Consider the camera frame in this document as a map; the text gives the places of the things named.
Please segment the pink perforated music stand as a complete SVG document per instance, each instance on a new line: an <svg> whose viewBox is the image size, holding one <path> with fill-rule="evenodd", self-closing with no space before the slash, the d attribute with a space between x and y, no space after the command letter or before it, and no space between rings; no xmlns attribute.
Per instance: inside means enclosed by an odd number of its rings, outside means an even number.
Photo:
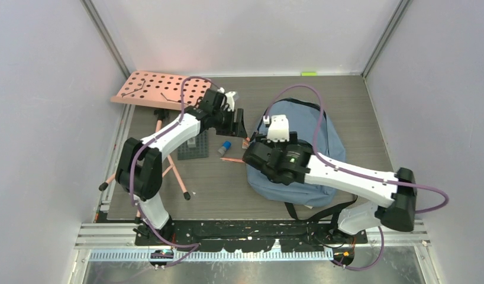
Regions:
<svg viewBox="0 0 484 284"><path fill-rule="evenodd" d="M121 118L116 142L113 146L111 165L108 169L107 183L109 187L103 191L100 206L100 217L104 214L108 221L132 221L137 210L129 207L128 200L121 186L113 182L120 152L124 141L128 138L129 130L136 107L149 109L164 109L178 111L180 102L180 87L186 77L167 73L135 71L126 80L118 93L110 98L111 102L124 104L124 114Z"/></svg>

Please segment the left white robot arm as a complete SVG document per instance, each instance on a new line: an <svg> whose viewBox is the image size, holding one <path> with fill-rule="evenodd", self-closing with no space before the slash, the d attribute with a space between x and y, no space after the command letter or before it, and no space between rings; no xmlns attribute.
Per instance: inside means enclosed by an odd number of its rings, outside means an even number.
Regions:
<svg viewBox="0 0 484 284"><path fill-rule="evenodd" d="M166 211L159 190L162 186L162 165L173 151L188 139L213 128L217 135L246 138L244 111L222 109L209 113L189 106L170 124L160 131L140 140L125 141L115 172L115 180L139 206L147 220L150 237L159 245L172 239L172 228L166 223L170 215Z"/></svg>

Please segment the orange pencil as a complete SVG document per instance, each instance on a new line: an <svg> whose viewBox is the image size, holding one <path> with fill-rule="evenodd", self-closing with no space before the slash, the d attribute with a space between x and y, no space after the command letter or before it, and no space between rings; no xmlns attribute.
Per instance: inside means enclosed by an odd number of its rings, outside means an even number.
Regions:
<svg viewBox="0 0 484 284"><path fill-rule="evenodd" d="M245 163L242 159L227 158L227 157L222 157L220 159L226 162Z"/></svg>

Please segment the blue capped glue stick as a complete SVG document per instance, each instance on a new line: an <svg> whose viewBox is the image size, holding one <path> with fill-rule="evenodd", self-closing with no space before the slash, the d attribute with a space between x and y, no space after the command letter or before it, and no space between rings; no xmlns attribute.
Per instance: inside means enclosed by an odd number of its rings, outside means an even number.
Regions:
<svg viewBox="0 0 484 284"><path fill-rule="evenodd" d="M231 142L230 141L225 141L221 145L221 147L218 149L218 153L220 156L224 156L226 152L230 149L231 147Z"/></svg>

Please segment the blue student backpack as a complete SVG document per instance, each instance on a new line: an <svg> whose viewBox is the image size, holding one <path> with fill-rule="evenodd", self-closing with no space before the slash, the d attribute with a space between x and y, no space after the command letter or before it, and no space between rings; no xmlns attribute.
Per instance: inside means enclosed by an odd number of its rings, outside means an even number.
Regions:
<svg viewBox="0 0 484 284"><path fill-rule="evenodd" d="M295 98L277 101L270 115L285 115L289 121L289 130L297 133L299 142L311 145L320 107L311 102ZM332 120L324 114L317 138L317 148L324 154L340 162L346 161L346 150L333 125ZM257 169L247 165L247 181L254 191L266 199L287 202L292 205L331 208L337 193L335 188L321 185L291 183L283 185L271 182Z"/></svg>

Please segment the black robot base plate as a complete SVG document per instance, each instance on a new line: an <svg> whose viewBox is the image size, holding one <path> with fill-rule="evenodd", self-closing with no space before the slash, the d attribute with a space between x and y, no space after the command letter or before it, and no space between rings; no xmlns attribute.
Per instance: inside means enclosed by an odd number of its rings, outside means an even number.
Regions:
<svg viewBox="0 0 484 284"><path fill-rule="evenodd" d="M294 220L178 220L159 230L159 239L151 228L140 224L133 230L137 246L161 246L171 242L179 251L217 253L267 252L280 248L285 253L345 249L366 244L365 231L349 236L336 230L329 221Z"/></svg>

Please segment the grey lego baseplate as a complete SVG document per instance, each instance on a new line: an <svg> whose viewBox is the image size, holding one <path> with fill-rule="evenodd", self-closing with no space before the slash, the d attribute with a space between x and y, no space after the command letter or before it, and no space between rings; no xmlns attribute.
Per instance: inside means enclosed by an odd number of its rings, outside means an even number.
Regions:
<svg viewBox="0 0 484 284"><path fill-rule="evenodd" d="M208 132L204 131L187 142L182 143L177 149L178 160L203 159L209 157Z"/></svg>

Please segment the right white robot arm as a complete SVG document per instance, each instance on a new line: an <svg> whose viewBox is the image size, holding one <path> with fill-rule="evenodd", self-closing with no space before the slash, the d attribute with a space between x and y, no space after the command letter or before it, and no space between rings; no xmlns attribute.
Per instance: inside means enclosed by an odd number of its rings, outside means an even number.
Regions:
<svg viewBox="0 0 484 284"><path fill-rule="evenodd" d="M243 154L243 161L278 184L328 186L367 199L363 205L333 212L336 221L328 229L337 243L381 225L400 232L414 229L417 189L410 169L369 170L315 154L303 140L272 142L260 135Z"/></svg>

